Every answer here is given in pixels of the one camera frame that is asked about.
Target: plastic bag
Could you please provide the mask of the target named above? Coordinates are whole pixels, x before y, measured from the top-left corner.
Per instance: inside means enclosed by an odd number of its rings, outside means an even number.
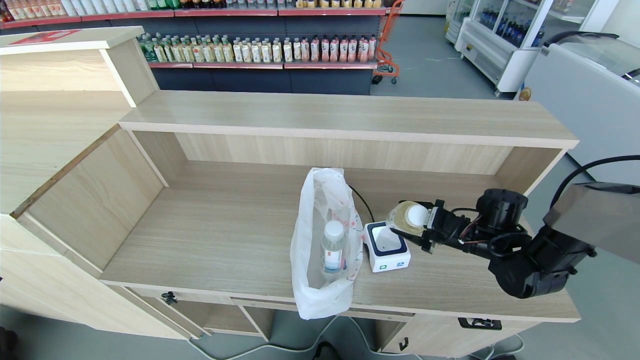
[[[328,283],[321,270],[321,242],[324,225],[330,220],[339,220],[345,225],[348,245],[342,276]],[[344,180],[344,170],[311,169],[300,192],[289,254],[293,294],[302,319],[326,318],[349,309],[353,281],[362,264],[362,231],[351,188]]]

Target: floor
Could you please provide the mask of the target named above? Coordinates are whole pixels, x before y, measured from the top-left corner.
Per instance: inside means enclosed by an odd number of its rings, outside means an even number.
[[[442,18],[403,17],[388,46],[401,68],[397,85],[386,78],[374,86],[374,95],[458,97],[494,99],[491,84],[467,61],[461,61],[451,44],[444,40]],[[524,215],[534,228],[542,225],[542,217],[558,184],[575,169],[573,162],[562,159],[531,194]],[[586,177],[578,181],[587,181]],[[604,251],[595,259],[578,266],[579,273],[567,285],[583,319],[572,324],[542,324],[522,333],[525,349],[519,360],[636,359],[640,353],[640,265]],[[359,320],[369,343],[372,322]],[[327,320],[304,321],[296,313],[279,312],[273,327],[272,343],[291,348],[308,347],[315,341]],[[0,308],[0,324],[18,332],[20,360],[76,359],[183,359],[205,360],[206,357],[185,341],[164,340],[96,331],[84,325],[25,315]],[[334,344],[343,359],[388,359],[373,355],[355,325],[347,318],[338,319],[323,338]],[[264,342],[258,338],[215,334],[197,343],[217,358],[225,358],[251,349]],[[516,338],[498,348],[519,346]],[[311,359],[313,352],[285,353],[273,349],[243,357],[252,359]],[[323,354],[321,359],[333,359]],[[395,359],[415,359],[413,356]]]

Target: wooden counter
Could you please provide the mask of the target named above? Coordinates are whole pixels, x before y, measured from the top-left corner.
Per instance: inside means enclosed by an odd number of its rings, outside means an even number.
[[[0,37],[3,303],[108,331],[268,340],[274,311],[297,310],[289,247],[310,168],[344,168],[380,220],[403,199],[528,194],[577,143],[533,102],[160,91],[142,32]],[[410,248],[403,270],[365,259],[342,313],[375,319],[381,351],[460,357],[580,317],[565,291],[515,299],[484,259]]]

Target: bottle cap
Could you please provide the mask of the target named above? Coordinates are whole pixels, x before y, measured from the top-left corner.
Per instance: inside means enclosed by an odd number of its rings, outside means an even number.
[[[331,242],[340,241],[344,236],[344,226],[337,220],[331,220],[324,226],[324,236]]]
[[[413,205],[407,210],[405,218],[409,225],[413,227],[422,227],[427,220],[429,211],[422,205]]]

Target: white wall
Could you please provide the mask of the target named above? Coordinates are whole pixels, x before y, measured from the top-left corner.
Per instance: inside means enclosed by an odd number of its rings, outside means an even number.
[[[602,32],[618,34],[622,40],[640,47],[640,1],[619,0]]]
[[[445,15],[449,0],[405,0],[402,13]]]

